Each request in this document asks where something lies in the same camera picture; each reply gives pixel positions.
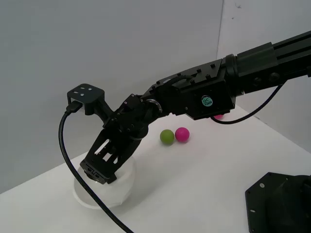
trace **green ball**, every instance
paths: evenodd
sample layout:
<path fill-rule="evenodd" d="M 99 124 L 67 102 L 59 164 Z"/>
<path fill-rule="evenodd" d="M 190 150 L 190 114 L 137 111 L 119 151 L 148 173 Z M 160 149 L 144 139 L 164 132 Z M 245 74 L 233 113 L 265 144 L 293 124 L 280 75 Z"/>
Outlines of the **green ball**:
<path fill-rule="evenodd" d="M 160 139 L 164 144 L 172 144 L 174 142 L 175 136 L 172 130 L 163 130 L 160 134 Z"/>

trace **white bowl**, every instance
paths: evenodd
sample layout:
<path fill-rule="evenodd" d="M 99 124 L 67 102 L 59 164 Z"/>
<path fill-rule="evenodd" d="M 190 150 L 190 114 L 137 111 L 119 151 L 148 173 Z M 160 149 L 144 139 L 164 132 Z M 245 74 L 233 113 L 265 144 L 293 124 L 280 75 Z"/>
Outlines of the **white bowl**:
<path fill-rule="evenodd" d="M 78 168 L 80 176 L 108 208 L 121 205 L 128 198 L 134 184 L 135 172 L 136 166 L 133 157 L 130 157 L 122 167 L 117 170 L 115 173 L 117 180 L 111 184 L 101 184 L 91 180 L 81 167 Z M 73 182 L 73 196 L 86 208 L 94 210 L 101 209 L 76 179 L 74 179 Z"/>

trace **black cable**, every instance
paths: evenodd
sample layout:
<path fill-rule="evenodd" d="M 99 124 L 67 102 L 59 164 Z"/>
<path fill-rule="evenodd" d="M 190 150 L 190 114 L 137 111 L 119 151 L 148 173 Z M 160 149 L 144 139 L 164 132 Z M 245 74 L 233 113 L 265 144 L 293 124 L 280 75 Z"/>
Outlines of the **black cable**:
<path fill-rule="evenodd" d="M 239 119 L 236 119 L 236 120 L 231 120 L 231 121 L 221 121 L 221 120 L 217 120 L 215 117 L 211 116 L 210 118 L 219 123 L 219 124 L 223 124 L 223 125 L 232 125 L 232 124 L 235 124 L 235 123 L 239 123 L 241 121 L 244 121 L 250 117 L 252 117 L 253 115 L 255 115 L 257 112 L 259 112 L 261 109 L 264 108 L 264 106 L 266 106 L 270 100 L 272 100 L 272 98 L 277 94 L 277 92 L 281 89 L 283 85 L 280 85 L 280 86 L 277 86 L 277 88 L 274 90 L 274 92 L 271 94 L 271 96 L 261 105 L 259 106 L 257 109 L 255 109 L 254 111 L 252 111 L 251 113 L 247 114 L 246 116 L 243 116 Z"/>
<path fill-rule="evenodd" d="M 93 190 L 87 185 L 87 183 L 82 179 L 82 177 L 79 175 L 77 170 L 72 165 L 70 158 L 68 157 L 68 154 L 65 149 L 64 144 L 64 125 L 66 118 L 74 112 L 77 112 L 82 107 L 82 104 L 74 101 L 72 102 L 65 111 L 58 128 L 58 142 L 60 146 L 60 150 L 62 152 L 62 155 L 64 157 L 64 160 L 69 167 L 70 171 L 72 172 L 73 176 L 77 179 L 77 181 L 82 185 L 82 187 L 90 194 L 90 196 L 96 201 L 96 203 L 102 208 L 102 210 L 120 227 L 122 230 L 124 230 L 126 233 L 133 233 L 127 226 L 125 226 L 124 223 L 122 223 L 110 210 L 109 208 L 100 200 L 100 198 L 93 192 Z"/>

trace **screw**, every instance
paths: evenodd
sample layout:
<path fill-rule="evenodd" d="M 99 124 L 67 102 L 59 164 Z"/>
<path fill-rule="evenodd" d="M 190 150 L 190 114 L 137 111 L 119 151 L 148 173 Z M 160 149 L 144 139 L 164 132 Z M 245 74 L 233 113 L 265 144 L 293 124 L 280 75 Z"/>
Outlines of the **screw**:
<path fill-rule="evenodd" d="M 261 78 L 254 78 L 253 80 L 253 85 L 254 86 L 258 86 L 261 83 L 262 79 Z"/>
<path fill-rule="evenodd" d="M 280 79 L 280 75 L 278 73 L 272 73 L 269 76 L 269 81 L 270 82 L 276 82 L 279 79 Z"/>

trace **green sticker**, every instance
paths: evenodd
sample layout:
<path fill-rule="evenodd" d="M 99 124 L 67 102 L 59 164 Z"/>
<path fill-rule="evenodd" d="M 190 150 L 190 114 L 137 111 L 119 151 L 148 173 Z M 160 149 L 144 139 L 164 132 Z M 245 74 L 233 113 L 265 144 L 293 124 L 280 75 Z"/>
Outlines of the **green sticker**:
<path fill-rule="evenodd" d="M 202 96 L 201 101 L 205 107 L 210 107 L 213 104 L 213 100 L 209 96 Z"/>

